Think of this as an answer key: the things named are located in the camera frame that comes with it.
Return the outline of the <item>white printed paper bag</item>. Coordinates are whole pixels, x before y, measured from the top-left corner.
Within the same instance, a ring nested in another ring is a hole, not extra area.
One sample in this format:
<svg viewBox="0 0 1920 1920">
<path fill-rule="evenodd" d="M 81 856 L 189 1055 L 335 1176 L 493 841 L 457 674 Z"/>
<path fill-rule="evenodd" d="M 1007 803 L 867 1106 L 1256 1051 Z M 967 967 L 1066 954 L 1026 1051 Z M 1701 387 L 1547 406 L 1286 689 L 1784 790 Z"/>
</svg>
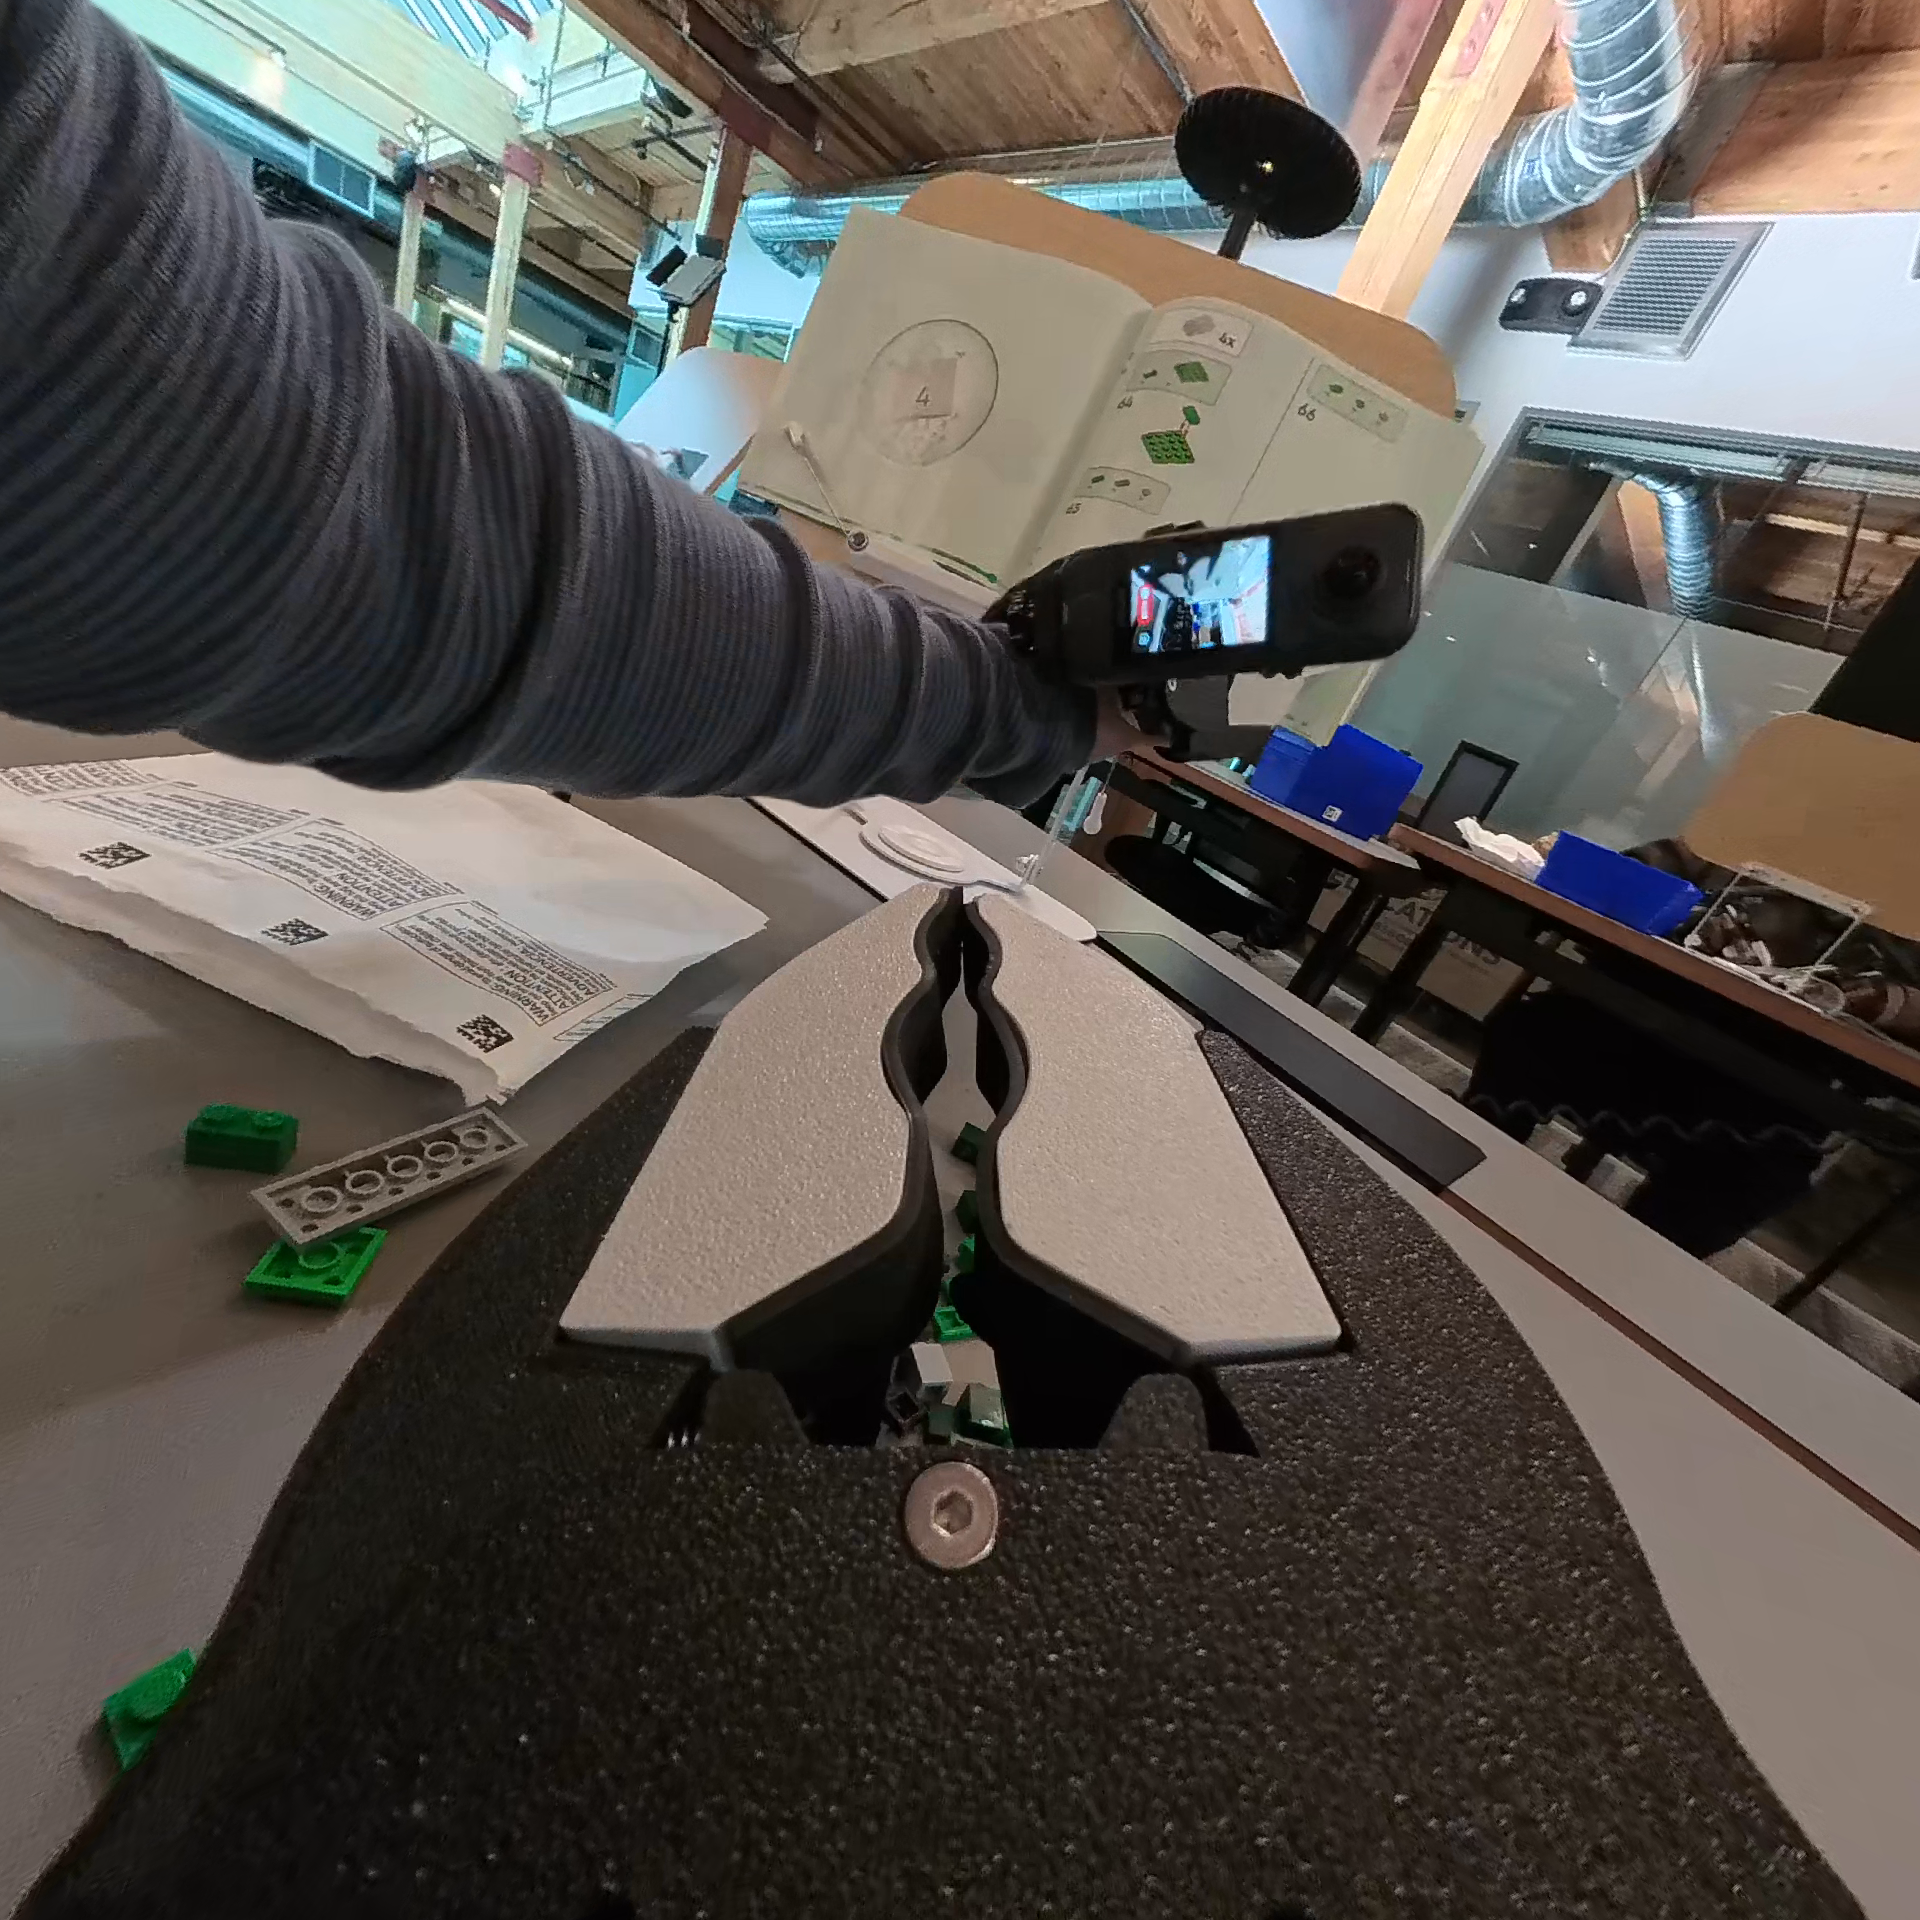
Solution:
<svg viewBox="0 0 1920 1920">
<path fill-rule="evenodd" d="M 511 1097 L 766 918 L 520 785 L 221 754 L 2 772 L 5 897 L 360 1058 Z"/>
</svg>

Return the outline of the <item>small green toy brick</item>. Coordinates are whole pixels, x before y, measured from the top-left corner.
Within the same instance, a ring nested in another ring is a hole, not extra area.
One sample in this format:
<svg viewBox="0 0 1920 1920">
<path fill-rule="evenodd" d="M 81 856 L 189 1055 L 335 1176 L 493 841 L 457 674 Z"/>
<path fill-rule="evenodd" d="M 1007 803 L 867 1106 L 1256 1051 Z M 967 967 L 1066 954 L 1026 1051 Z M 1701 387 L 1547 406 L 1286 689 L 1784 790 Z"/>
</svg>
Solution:
<svg viewBox="0 0 1920 1920">
<path fill-rule="evenodd" d="M 101 1730 L 118 1771 L 131 1770 L 153 1748 L 160 1726 L 187 1690 L 195 1664 L 195 1650 L 179 1649 L 107 1695 Z"/>
<path fill-rule="evenodd" d="M 206 1105 L 182 1129 L 182 1163 L 274 1176 L 290 1167 L 299 1119 L 230 1103 Z"/>
</svg>

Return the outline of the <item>grey toy brick plate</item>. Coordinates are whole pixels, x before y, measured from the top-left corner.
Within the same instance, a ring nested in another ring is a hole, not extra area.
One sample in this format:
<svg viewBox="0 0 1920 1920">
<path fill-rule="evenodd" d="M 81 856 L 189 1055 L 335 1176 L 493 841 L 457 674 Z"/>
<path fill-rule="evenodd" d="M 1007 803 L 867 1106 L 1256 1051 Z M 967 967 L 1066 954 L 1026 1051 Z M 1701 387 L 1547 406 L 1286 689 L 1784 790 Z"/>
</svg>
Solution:
<svg viewBox="0 0 1920 1920">
<path fill-rule="evenodd" d="M 525 1152 L 527 1144 L 495 1112 L 462 1112 L 333 1162 L 283 1172 L 255 1186 L 251 1200 L 280 1241 L 319 1246 L 487 1180 Z"/>
</svg>

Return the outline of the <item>blue plastic bin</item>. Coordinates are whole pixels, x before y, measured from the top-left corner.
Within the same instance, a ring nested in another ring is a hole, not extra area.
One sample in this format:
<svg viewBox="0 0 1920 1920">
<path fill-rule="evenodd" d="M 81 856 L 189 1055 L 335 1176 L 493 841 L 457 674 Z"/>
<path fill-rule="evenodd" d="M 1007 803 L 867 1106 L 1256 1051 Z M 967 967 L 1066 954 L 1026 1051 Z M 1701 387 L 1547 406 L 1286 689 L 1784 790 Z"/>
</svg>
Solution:
<svg viewBox="0 0 1920 1920">
<path fill-rule="evenodd" d="M 1705 903 L 1690 880 L 1574 833 L 1552 840 L 1534 882 L 1650 939 L 1671 938 Z"/>
<path fill-rule="evenodd" d="M 1275 727 L 1247 775 L 1262 801 L 1359 841 L 1385 840 L 1423 764 L 1354 727 L 1337 727 L 1327 743 Z"/>
</svg>

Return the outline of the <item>frosted glass partition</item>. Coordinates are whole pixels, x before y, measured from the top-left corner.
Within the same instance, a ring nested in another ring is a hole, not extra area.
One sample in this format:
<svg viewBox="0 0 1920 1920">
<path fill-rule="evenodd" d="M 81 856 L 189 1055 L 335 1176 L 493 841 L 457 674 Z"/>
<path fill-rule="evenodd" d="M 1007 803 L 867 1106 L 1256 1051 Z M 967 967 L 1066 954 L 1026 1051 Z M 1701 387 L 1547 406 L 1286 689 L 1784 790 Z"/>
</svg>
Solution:
<svg viewBox="0 0 1920 1920">
<path fill-rule="evenodd" d="M 1491 825 L 1611 849 L 1680 834 L 1742 745 L 1798 713 L 1840 656 L 1451 564 L 1352 722 L 1423 767 L 1469 740 L 1515 762 Z"/>
</svg>

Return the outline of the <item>green square toy plate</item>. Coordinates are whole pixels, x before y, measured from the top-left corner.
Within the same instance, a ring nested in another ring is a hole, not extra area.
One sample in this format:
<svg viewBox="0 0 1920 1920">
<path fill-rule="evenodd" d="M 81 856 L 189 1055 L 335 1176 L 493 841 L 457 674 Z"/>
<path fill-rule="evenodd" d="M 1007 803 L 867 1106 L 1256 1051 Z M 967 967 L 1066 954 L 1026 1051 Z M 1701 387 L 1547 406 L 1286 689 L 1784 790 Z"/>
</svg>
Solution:
<svg viewBox="0 0 1920 1920">
<path fill-rule="evenodd" d="M 379 1228 L 353 1228 L 306 1246 L 275 1239 L 246 1271 L 245 1295 L 297 1306 L 344 1306 L 370 1271 L 386 1238 Z"/>
</svg>

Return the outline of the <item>person's left forearm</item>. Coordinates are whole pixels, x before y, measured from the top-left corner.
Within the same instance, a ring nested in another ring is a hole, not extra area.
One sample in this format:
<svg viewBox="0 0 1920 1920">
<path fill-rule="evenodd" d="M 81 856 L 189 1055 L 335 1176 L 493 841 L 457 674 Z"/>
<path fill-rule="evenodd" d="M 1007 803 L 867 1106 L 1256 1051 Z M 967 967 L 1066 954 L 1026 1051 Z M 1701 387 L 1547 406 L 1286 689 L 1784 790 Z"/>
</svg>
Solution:
<svg viewBox="0 0 1920 1920">
<path fill-rule="evenodd" d="M 2 710 L 368 790 L 1009 807 L 1095 697 L 815 570 L 267 219 L 90 6 L 2 8 Z"/>
</svg>

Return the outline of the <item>pile of small toy bricks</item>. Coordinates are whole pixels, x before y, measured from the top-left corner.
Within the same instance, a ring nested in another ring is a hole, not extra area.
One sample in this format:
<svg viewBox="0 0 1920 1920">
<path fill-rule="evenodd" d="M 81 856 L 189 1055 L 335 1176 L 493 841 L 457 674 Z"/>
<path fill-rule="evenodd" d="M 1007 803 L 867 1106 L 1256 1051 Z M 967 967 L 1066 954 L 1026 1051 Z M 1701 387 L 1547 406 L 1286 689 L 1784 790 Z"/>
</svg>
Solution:
<svg viewBox="0 0 1920 1920">
<path fill-rule="evenodd" d="M 910 1449 L 1009 1449 L 1013 1422 L 992 1345 L 955 1298 L 975 1267 L 975 1159 L 984 1142 L 965 1120 L 935 1152 L 944 1204 L 944 1267 L 923 1326 L 896 1353 L 880 1412 L 880 1443 Z"/>
</svg>

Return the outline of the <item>black round ceiling fixture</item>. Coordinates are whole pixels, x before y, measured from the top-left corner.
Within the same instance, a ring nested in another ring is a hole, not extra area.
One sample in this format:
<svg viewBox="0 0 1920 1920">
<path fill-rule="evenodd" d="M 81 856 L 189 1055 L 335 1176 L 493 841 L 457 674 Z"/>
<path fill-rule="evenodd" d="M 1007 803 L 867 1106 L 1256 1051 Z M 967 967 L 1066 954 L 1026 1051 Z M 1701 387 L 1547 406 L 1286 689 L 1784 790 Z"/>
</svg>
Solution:
<svg viewBox="0 0 1920 1920">
<path fill-rule="evenodd" d="M 1318 239 L 1343 226 L 1361 172 L 1349 140 L 1311 108 L 1258 87 L 1194 94 L 1171 134 L 1189 191 L 1225 218 L 1217 257 L 1238 260 L 1254 228 Z"/>
</svg>

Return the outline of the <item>brick instruction booklet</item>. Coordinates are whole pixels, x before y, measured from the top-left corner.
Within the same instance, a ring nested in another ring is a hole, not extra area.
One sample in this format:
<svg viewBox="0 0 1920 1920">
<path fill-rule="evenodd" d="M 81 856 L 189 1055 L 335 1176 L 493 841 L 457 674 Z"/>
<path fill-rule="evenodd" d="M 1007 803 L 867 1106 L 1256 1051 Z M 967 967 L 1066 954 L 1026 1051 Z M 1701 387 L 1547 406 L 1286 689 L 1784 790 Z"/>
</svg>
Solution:
<svg viewBox="0 0 1920 1920">
<path fill-rule="evenodd" d="M 1054 257 L 859 208 L 739 488 L 837 523 L 848 554 L 918 562 L 911 586 L 994 602 L 1167 527 L 1399 503 L 1423 523 L 1426 598 L 1429 538 L 1477 459 L 1466 425 L 1249 308 L 1150 305 Z"/>
</svg>

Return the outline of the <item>wooden post with red label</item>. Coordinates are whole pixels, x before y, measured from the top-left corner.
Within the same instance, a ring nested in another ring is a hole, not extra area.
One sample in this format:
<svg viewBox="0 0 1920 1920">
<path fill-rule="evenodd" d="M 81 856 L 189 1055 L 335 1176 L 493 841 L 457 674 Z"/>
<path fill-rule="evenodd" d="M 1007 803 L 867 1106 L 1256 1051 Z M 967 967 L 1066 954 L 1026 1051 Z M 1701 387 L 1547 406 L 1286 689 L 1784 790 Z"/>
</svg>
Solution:
<svg viewBox="0 0 1920 1920">
<path fill-rule="evenodd" d="M 1553 18 L 1553 2 L 1459 8 L 1357 232 L 1337 299 L 1392 320 L 1408 318 L 1483 163 L 1545 58 Z"/>
</svg>

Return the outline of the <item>small silver air duct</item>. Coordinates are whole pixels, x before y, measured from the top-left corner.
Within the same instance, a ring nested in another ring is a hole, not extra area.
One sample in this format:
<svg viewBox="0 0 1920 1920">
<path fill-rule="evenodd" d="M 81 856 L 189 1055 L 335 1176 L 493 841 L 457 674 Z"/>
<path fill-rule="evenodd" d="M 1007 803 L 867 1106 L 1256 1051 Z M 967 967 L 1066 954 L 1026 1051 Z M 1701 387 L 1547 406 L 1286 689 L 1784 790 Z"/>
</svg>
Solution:
<svg viewBox="0 0 1920 1920">
<path fill-rule="evenodd" d="M 1702 478 L 1680 472 L 1632 472 L 1624 480 L 1655 503 L 1671 611 L 1680 617 L 1711 617 L 1721 544 L 1717 495 Z"/>
</svg>

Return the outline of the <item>clear acrylic box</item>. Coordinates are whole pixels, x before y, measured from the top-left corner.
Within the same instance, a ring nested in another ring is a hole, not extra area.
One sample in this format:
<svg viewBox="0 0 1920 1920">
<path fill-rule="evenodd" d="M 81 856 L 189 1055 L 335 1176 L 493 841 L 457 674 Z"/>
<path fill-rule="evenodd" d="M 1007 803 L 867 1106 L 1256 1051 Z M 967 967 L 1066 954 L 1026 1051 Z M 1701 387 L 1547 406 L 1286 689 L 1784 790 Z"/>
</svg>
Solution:
<svg viewBox="0 0 1920 1920">
<path fill-rule="evenodd" d="M 1871 905 L 1765 864 L 1743 864 L 1705 897 L 1682 946 L 1761 986 L 1814 1001 L 1863 970 Z"/>
</svg>

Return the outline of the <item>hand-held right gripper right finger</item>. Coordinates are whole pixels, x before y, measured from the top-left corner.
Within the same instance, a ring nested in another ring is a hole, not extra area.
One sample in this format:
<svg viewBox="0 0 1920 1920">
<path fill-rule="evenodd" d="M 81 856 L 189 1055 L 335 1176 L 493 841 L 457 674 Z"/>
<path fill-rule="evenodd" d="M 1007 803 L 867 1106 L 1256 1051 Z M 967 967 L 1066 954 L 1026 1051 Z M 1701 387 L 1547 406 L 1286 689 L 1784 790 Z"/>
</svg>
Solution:
<svg viewBox="0 0 1920 1920">
<path fill-rule="evenodd" d="M 959 1312 L 1022 1449 L 1091 1449 L 1171 1376 L 1207 1443 L 1216 1378 L 1318 1361 L 1343 1328 L 1201 1048 L 1141 975 L 997 897 L 967 905 L 975 1263 Z"/>
</svg>

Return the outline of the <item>grey wall vent grille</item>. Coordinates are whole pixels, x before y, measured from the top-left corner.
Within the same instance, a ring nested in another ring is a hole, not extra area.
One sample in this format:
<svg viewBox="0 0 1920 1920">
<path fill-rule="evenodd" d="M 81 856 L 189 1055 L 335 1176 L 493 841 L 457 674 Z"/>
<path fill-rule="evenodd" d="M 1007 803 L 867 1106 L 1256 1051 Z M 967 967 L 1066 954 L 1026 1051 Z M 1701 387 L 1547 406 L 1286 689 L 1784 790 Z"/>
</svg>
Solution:
<svg viewBox="0 0 1920 1920">
<path fill-rule="evenodd" d="M 1770 222 L 1640 226 L 1600 284 L 1571 352 L 1689 359 L 1769 236 Z"/>
</svg>

